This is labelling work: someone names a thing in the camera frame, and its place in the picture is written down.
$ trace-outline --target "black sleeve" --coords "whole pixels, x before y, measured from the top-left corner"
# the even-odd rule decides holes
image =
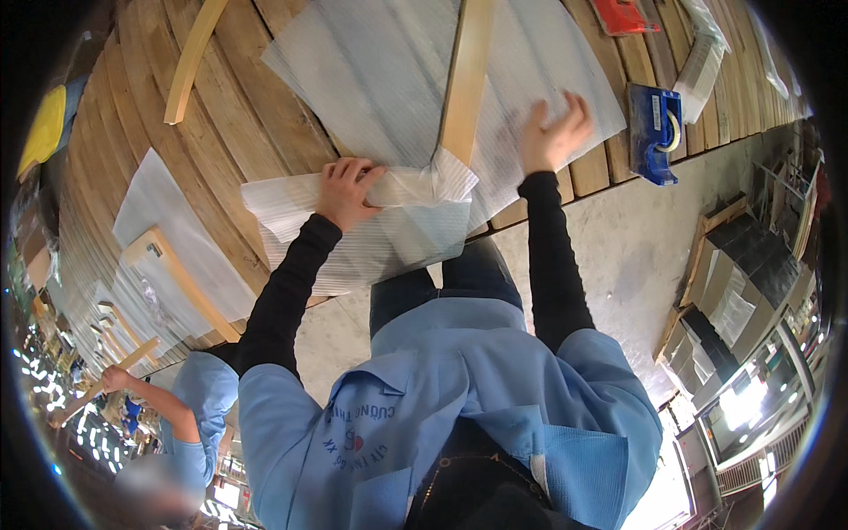
[[[232,364],[239,377],[256,365],[273,363],[290,370],[300,380],[294,359],[294,336],[312,294],[315,276],[341,238],[338,226],[318,214],[300,227],[300,235],[289,245],[286,258],[271,273],[257,298],[248,327],[238,342]]]
[[[594,323],[566,229],[556,175],[533,173],[518,187],[518,194],[527,200],[530,225],[533,324],[536,336],[556,353],[569,335],[585,327],[594,329]]]

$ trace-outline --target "wooden table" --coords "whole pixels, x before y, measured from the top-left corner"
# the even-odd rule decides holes
[[[256,219],[242,204],[244,182],[317,172],[346,153],[306,105],[259,56],[307,0],[229,0],[198,68],[185,119],[163,123],[165,101],[181,47],[199,11],[198,0],[135,0],[117,26],[86,85],[70,138],[59,189],[61,276],[65,315],[74,333],[91,333],[100,318],[95,284],[111,286],[120,246],[112,235],[130,180],[151,147],[167,164],[198,218],[258,295],[270,270]],[[589,0],[562,0],[583,29],[613,92],[626,111],[626,83],[671,88],[694,38],[678,0],[639,0],[663,31],[608,37]],[[768,84],[747,13],[734,0],[707,0],[733,52],[698,123],[685,127],[673,160],[756,134],[801,117],[795,96],[783,100]],[[778,72],[789,67],[772,48]],[[627,131],[610,138],[560,173],[565,202],[632,178]],[[515,204],[496,216],[488,233],[521,222]],[[244,322],[235,323],[243,331]],[[181,344],[163,365],[189,348],[221,342],[211,332]]]

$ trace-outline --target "hand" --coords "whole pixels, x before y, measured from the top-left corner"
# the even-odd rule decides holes
[[[542,100],[533,105],[522,134],[522,166],[524,176],[536,171],[553,171],[592,135],[592,116],[586,101],[563,92],[568,112],[544,128],[548,104]]]
[[[115,390],[128,388],[135,377],[131,376],[129,372],[123,368],[112,365],[103,371],[101,379],[103,379],[103,391],[105,393],[112,393]]]
[[[360,178],[360,173],[368,171]],[[382,212],[365,204],[365,194],[386,168],[371,168],[369,159],[339,159],[321,172],[321,191],[315,212],[323,215],[342,232]]]

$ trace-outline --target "concrete floor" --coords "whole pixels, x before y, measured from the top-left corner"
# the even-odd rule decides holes
[[[621,343],[654,405],[674,394],[651,354],[683,276],[699,215],[720,199],[748,192],[751,162],[768,162],[785,152],[791,134],[788,127],[775,129],[677,164],[677,186],[634,179],[564,207],[594,323]],[[499,232],[493,240],[518,286],[532,331],[527,224]],[[431,267],[431,273],[438,285],[439,267]],[[319,404],[326,403],[343,372],[369,358],[369,300],[364,288],[304,315],[295,343],[298,370]],[[160,372],[153,382],[169,387],[178,368]]]

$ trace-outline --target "yellow object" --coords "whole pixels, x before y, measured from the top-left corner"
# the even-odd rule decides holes
[[[39,164],[50,158],[62,139],[64,127],[64,85],[57,86],[47,93],[38,107],[38,114],[32,122],[30,135],[26,138],[24,152],[18,165],[18,176],[33,162]]]

